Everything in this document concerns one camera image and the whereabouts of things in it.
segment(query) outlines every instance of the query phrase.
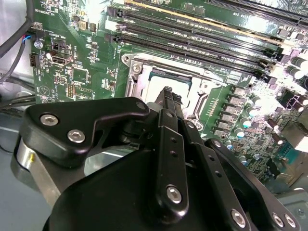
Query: pcie slot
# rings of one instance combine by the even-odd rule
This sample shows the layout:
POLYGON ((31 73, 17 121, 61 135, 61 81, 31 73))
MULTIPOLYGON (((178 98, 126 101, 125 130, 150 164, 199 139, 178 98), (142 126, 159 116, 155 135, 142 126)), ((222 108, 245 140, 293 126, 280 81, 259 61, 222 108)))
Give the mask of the pcie slot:
MULTIPOLYGON (((114 12, 114 10, 118 11, 118 9, 116 8, 108 7, 107 14, 109 16, 115 17, 116 13, 114 12)), ((260 47, 258 45, 254 45, 254 44, 251 44, 245 41, 240 41, 234 38, 233 39, 228 38, 222 35, 214 34, 212 32, 200 30, 198 28, 191 28, 189 26, 180 25, 180 24, 170 22, 167 20, 163 20, 160 18, 147 16, 145 14, 126 11, 126 10, 121 10, 121 13, 122 13, 122 17, 127 18, 127 19, 132 19, 132 20, 137 19, 137 20, 143 21, 144 23, 153 23, 153 24, 157 24, 160 26, 165 26, 166 29, 172 28, 172 29, 178 30, 179 32, 185 31, 187 33, 194 33, 198 36, 205 37, 206 39, 212 39, 213 42, 228 43, 232 45, 241 46, 241 48, 250 49, 252 52, 256 52, 259 54, 262 54, 262 52, 265 50, 263 47, 260 47)))
POLYGON ((203 52, 207 52, 210 53, 212 55, 216 55, 216 56, 224 56, 225 58, 229 58, 229 59, 235 59, 235 60, 239 60, 242 62, 245 62, 246 64, 249 65, 258 65, 259 63, 259 59, 255 58, 255 57, 247 57, 241 53, 238 52, 234 52, 234 51, 227 51, 225 49, 222 48, 218 48, 218 47, 214 47, 214 46, 208 46, 205 44, 202 44, 200 42, 195 42, 195 41, 187 41, 184 38, 181 37, 176 37, 173 35, 167 35, 164 33, 161 33, 159 31, 155 31, 155 30, 151 30, 148 28, 142 28, 136 25, 131 25, 131 24, 124 24, 123 25, 123 30, 124 31, 128 31, 131 33, 142 33, 144 35, 151 35, 152 38, 163 38, 165 41, 169 41, 169 42, 177 42, 177 45, 181 45, 181 46, 186 46, 188 48, 191 49, 196 49, 196 50, 200 50, 203 52))
POLYGON ((248 75, 254 75, 255 72, 251 68, 246 68, 241 65, 229 63, 223 60, 218 60, 210 57, 206 57, 204 55, 200 55, 197 53, 192 53, 190 51, 184 51, 184 50, 179 50, 174 47, 170 47, 168 45, 164 44, 159 44, 156 42, 136 38, 136 37, 130 37, 126 35, 121 35, 121 36, 115 36, 115 35, 110 35, 110 34, 105 34, 105 41, 108 42, 118 42, 118 43, 128 43, 131 45, 136 45, 136 46, 141 46, 141 47, 146 47, 148 49, 154 50, 154 51, 161 51, 163 53, 167 53, 170 55, 182 57, 182 58, 189 58, 190 60, 194 60, 197 62, 202 62, 208 65, 218 65, 223 68, 229 68, 231 70, 235 71, 240 71, 242 73, 246 73, 248 75))
MULTIPOLYGON (((178 9, 173 9, 173 8, 170 8, 170 7, 166 7, 164 5, 159 5, 159 4, 155 4, 155 3, 152 3, 152 2, 148 2, 148 1, 142 1, 142 0, 137 0, 135 2, 140 2, 140 3, 143 3, 143 4, 146 4, 146 5, 150 5, 150 6, 154 6, 154 7, 157 7, 157 8, 161 8, 161 9, 164 9, 164 10, 169 10, 169 11, 173 11, 173 12, 177 12, 177 13, 181 13, 183 15, 187 15, 187 16, 190 16, 190 17, 194 17, 194 18, 198 18, 198 19, 204 19, 203 17, 200 17, 198 15, 195 15, 195 14, 192 14, 192 13, 187 13, 187 12, 184 12, 184 11, 181 11, 181 10, 178 10, 178 9)), ((134 6, 135 8, 139 8, 139 9, 143 9, 144 7, 141 7, 141 6, 138 6, 138 5, 135 5, 133 3, 127 3, 126 5, 130 5, 130 6, 134 6)), ((147 8, 148 11, 153 11, 155 13, 157 13, 156 10, 153 10, 153 9, 149 9, 147 8)), ((168 16, 170 17, 169 14, 167 13, 164 13, 164 12, 159 12, 161 15, 164 15, 164 16, 168 16)), ((181 17, 177 17, 177 16, 172 16, 174 19, 178 19, 178 20, 183 20, 183 18, 181 17)), ((186 21, 188 22, 195 22, 193 20, 190 20, 190 19, 185 19, 186 21)), ((212 29, 215 29, 214 26, 210 26, 208 24, 202 24, 202 23, 199 23, 200 25, 203 25, 203 26, 207 26, 209 28, 212 28, 212 29)), ((245 28, 240 28, 238 26, 233 26, 233 25, 228 25, 228 28, 233 28, 233 29, 236 29, 236 30, 240 30, 240 31, 246 31, 246 32, 249 32, 251 34, 254 34, 254 35, 259 35, 259 36, 262 36, 264 38, 271 38, 271 36, 267 35, 267 34, 263 34, 263 33, 260 33, 260 32, 256 32, 256 31, 251 31, 251 30, 248 30, 248 29, 245 29, 245 28)))
POLYGON ((301 29, 308 29, 308 23, 305 22, 300 22, 296 19, 292 19, 292 18, 287 18, 284 17, 282 15, 274 15, 270 14, 270 13, 265 13, 262 10, 258 9, 258 10, 251 10, 250 7, 246 6, 246 5, 240 5, 236 2, 229 2, 227 0, 208 0, 209 4, 212 5, 216 5, 222 8, 226 8, 229 10, 233 10, 236 12, 243 12, 246 14, 250 14, 253 16, 258 16, 264 19, 267 19, 269 21, 274 21, 274 22, 279 22, 283 25, 289 25, 289 26, 293 26, 293 27, 298 27, 301 29))
POLYGON ((252 1, 249 1, 249 0, 228 0, 228 1, 233 1, 233 2, 236 2, 236 3, 241 4, 241 5, 249 6, 251 8, 257 9, 257 10, 265 12, 265 13, 270 13, 273 16, 281 15, 281 16, 284 16, 286 18, 292 18, 292 19, 296 19, 298 21, 308 22, 308 17, 306 17, 304 15, 300 15, 300 14, 297 14, 297 13, 277 9, 277 8, 274 8, 274 7, 271 7, 271 6, 266 6, 266 5, 256 3, 256 2, 252 2, 252 1))

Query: green circuit board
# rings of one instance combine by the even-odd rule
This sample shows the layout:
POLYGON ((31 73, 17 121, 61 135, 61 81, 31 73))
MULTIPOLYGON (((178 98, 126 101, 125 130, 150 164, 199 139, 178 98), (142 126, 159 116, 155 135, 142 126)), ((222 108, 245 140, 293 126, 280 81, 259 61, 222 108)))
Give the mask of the green circuit board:
POLYGON ((241 0, 136 2, 214 22, 217 26, 141 7, 125 0, 35 1, 32 29, 34 34, 39 32, 35 40, 40 42, 41 47, 33 43, 30 57, 34 67, 37 103, 124 97, 129 73, 129 68, 121 60, 124 54, 148 53, 202 67, 225 84, 212 89, 207 97, 199 119, 203 125, 200 130, 202 138, 215 137, 223 142, 231 141, 235 144, 233 152, 246 157, 248 168, 259 179, 268 178, 266 163, 271 157, 279 155, 282 146, 273 140, 273 130, 266 121, 269 117, 275 121, 282 119, 277 131, 280 134, 289 121, 296 121, 300 115, 294 109, 276 111, 286 90, 304 96, 307 91, 302 87, 303 78, 294 80, 289 74, 288 70, 294 66, 291 58, 281 63, 266 55, 266 52, 276 51, 281 46, 279 42, 284 42, 288 48, 292 47, 290 53, 297 52, 296 57, 292 58, 305 57, 308 23, 303 19, 294 25, 294 20, 281 17, 286 11, 294 13, 290 17, 307 16, 306 1, 250 2, 283 10, 279 12, 280 19, 277 19, 278 14, 275 17, 266 12, 251 14, 255 8, 248 9, 245 1, 241 0), (108 9, 118 13, 112 14, 108 9), (236 33, 226 29, 226 26, 256 36, 236 33), (106 35, 120 38, 122 42, 109 41, 106 35), (264 70, 260 62, 265 65, 274 63, 278 65, 274 69, 281 71, 272 68, 264 70), (269 75, 271 71, 278 73, 274 88, 255 75, 257 72, 269 75), (241 95, 245 100, 238 103, 240 110, 234 113, 227 132, 217 136, 213 128, 217 126, 227 98, 235 86, 245 89, 241 95), (264 100, 264 105, 259 108, 259 115, 252 118, 246 108, 253 105, 251 98, 255 95, 264 100), (244 129, 240 122, 243 116, 258 126, 244 129), (236 128, 243 129, 244 138, 237 137, 234 132, 236 128), (254 158, 256 154, 260 155, 258 160, 254 158))

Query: wire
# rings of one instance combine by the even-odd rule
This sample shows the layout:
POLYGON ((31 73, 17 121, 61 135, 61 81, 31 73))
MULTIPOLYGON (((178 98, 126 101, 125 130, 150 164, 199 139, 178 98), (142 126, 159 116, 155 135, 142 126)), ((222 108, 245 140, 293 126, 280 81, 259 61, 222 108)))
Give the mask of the wire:
POLYGON ((24 107, 24 106, 31 106, 31 105, 35 105, 36 102, 35 100, 29 100, 29 101, 25 101, 25 102, 20 102, 20 103, 12 103, 10 105, 4 106, 2 109, 10 109, 10 108, 14 108, 14 107, 24 107))
POLYGON ((0 58, 2 58, 17 42, 27 33, 34 21, 33 0, 26 0, 26 21, 22 26, 0 46, 0 58))
POLYGON ((30 91, 34 91, 35 88, 32 84, 26 82, 26 81, 23 81, 22 79, 19 79, 19 78, 16 78, 16 77, 9 77, 6 82, 9 82, 9 83, 13 83, 13 84, 18 84, 19 86, 25 88, 25 89, 28 89, 30 91))
POLYGON ((0 145, 0 150, 1 150, 2 152, 4 152, 5 154, 7 154, 7 155, 13 155, 13 152, 6 150, 6 149, 3 148, 1 145, 0 145))
POLYGON ((4 74, 1 78, 0 78, 0 84, 3 84, 13 73, 13 71, 15 70, 17 64, 19 63, 19 60, 21 58, 21 56, 23 55, 24 49, 25 49, 25 44, 21 43, 20 48, 19 48, 19 52, 11 66, 11 68, 8 70, 8 72, 6 74, 4 74))
POLYGON ((29 100, 32 100, 32 101, 35 100, 35 95, 21 96, 21 97, 17 97, 11 100, 0 102, 0 109, 3 109, 3 107, 8 106, 13 103, 22 103, 22 102, 29 101, 29 100))

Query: black ram slot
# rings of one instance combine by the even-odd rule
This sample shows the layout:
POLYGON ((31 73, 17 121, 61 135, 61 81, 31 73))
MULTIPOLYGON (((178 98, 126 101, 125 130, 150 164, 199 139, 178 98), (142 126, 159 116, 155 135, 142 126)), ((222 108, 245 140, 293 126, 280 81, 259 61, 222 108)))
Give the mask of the black ram slot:
MULTIPOLYGON (((151 23, 151 22, 146 22, 146 21, 144 21, 144 20, 139 20, 139 19, 134 19, 134 22, 135 22, 137 25, 141 25, 141 24, 145 24, 145 23, 147 23, 147 24, 149 24, 149 25, 153 24, 153 23, 151 23)), ((235 40, 234 43, 232 43, 232 42, 226 42, 226 41, 223 41, 224 37, 223 37, 223 36, 219 36, 219 35, 217 35, 217 37, 221 38, 221 40, 215 39, 215 38, 213 39, 212 37, 215 37, 216 35, 213 34, 213 33, 210 33, 210 32, 208 32, 208 35, 207 35, 207 37, 206 37, 206 36, 202 36, 202 35, 197 35, 196 33, 190 33, 190 32, 185 31, 185 30, 178 30, 178 29, 175 29, 175 28, 169 27, 169 26, 159 25, 159 27, 160 27, 161 29, 164 29, 164 30, 167 30, 167 31, 172 31, 172 32, 180 33, 180 34, 186 34, 187 36, 196 37, 196 38, 199 38, 199 39, 202 39, 202 40, 206 40, 206 41, 209 41, 209 42, 213 42, 213 43, 216 43, 216 44, 218 44, 218 45, 220 45, 220 46, 221 46, 221 45, 225 45, 225 46, 233 47, 233 48, 236 48, 236 49, 245 49, 245 50, 247 50, 247 51, 249 51, 249 52, 251 52, 251 53, 255 53, 255 54, 259 54, 259 55, 263 55, 263 54, 264 54, 264 49, 259 48, 258 46, 256 46, 255 49, 251 49, 251 48, 243 47, 243 44, 241 44, 241 46, 235 44, 235 43, 239 43, 239 44, 240 44, 240 42, 239 42, 238 40, 235 40)), ((195 43, 198 43, 198 44, 200 44, 200 45, 204 45, 205 47, 213 47, 213 46, 214 46, 214 47, 218 47, 218 45, 214 45, 214 44, 207 45, 207 44, 200 43, 199 41, 193 40, 193 39, 192 39, 192 41, 194 41, 195 43)))
POLYGON ((152 38, 164 38, 165 41, 169 41, 169 42, 177 42, 177 45, 180 46, 186 46, 187 48, 191 48, 191 49, 196 49, 202 52, 207 52, 209 54, 212 55, 216 55, 216 56, 224 56, 225 58, 229 58, 229 59, 234 59, 234 60, 238 60, 241 62, 245 62, 246 64, 250 64, 250 65, 258 65, 260 59, 255 58, 255 57, 247 57, 241 53, 238 52, 234 52, 234 51, 227 51, 224 50, 222 48, 217 48, 217 47, 213 47, 213 46, 207 46, 205 44, 202 44, 200 42, 194 42, 194 41, 187 41, 187 39, 181 38, 181 37, 176 37, 173 35, 167 35, 164 33, 161 33, 159 31, 155 31, 155 30, 151 30, 151 29, 147 29, 147 28, 142 28, 136 25, 131 25, 131 24, 125 24, 123 25, 123 30, 128 31, 128 32, 132 32, 132 33, 142 33, 144 35, 151 35, 152 38))
POLYGON ((251 68, 245 68, 237 64, 232 64, 232 63, 228 63, 222 60, 205 57, 203 55, 199 55, 197 53, 191 53, 189 51, 178 50, 177 48, 173 48, 173 47, 170 47, 164 44, 158 44, 158 43, 140 39, 140 38, 129 37, 125 35, 115 36, 115 35, 105 34, 105 41, 118 42, 118 43, 123 42, 123 43, 128 43, 128 44, 136 45, 140 47, 146 47, 151 50, 161 51, 163 53, 168 53, 170 55, 179 56, 183 58, 189 58, 191 60, 194 60, 197 62, 203 62, 205 64, 219 65, 222 68, 229 68, 231 70, 240 71, 248 75, 254 75, 255 73, 254 70, 252 70, 251 68))
POLYGON ((266 5, 256 3, 256 2, 252 2, 252 1, 249 1, 249 0, 228 0, 228 1, 232 1, 232 2, 236 2, 238 4, 241 4, 241 5, 249 6, 251 8, 257 9, 257 10, 262 11, 262 12, 270 13, 273 16, 281 15, 281 16, 284 16, 286 18, 292 18, 292 19, 296 19, 298 21, 308 22, 308 17, 306 17, 304 15, 300 15, 300 14, 297 14, 297 13, 277 9, 277 8, 274 8, 274 7, 271 7, 271 6, 266 6, 266 5))
POLYGON ((166 27, 170 27, 173 29, 177 29, 179 31, 185 31, 188 33, 194 33, 198 36, 202 36, 202 37, 206 37, 209 39, 213 39, 215 41, 219 41, 219 42, 224 42, 224 43, 229 43, 229 44, 233 44, 233 45, 238 45, 241 46, 242 48, 245 47, 246 49, 251 49, 252 52, 258 52, 259 54, 261 54, 265 49, 261 46, 258 45, 254 45, 245 41, 240 41, 237 39, 232 39, 232 38, 228 38, 222 35, 217 35, 208 31, 204 31, 204 30, 200 30, 197 28, 191 28, 189 26, 185 26, 185 25, 180 25, 174 22, 170 22, 167 20, 163 20, 160 18, 155 18, 152 16, 147 16, 145 14, 141 14, 141 13, 136 13, 136 12, 131 12, 131 11, 123 11, 123 10, 118 10, 116 8, 112 8, 112 7, 107 7, 107 14, 109 16, 112 17, 125 17, 127 19, 137 19, 137 20, 141 20, 144 23, 155 23, 158 25, 162 25, 162 26, 166 26, 166 27))
POLYGON ((270 21, 278 22, 283 25, 289 25, 293 27, 298 27, 301 29, 308 30, 308 23, 300 22, 296 19, 287 18, 282 15, 272 15, 271 13, 263 12, 262 10, 251 9, 249 6, 240 5, 236 2, 229 2, 227 0, 208 0, 209 4, 216 5, 222 8, 230 9, 236 12, 243 12, 253 16, 258 16, 270 21))

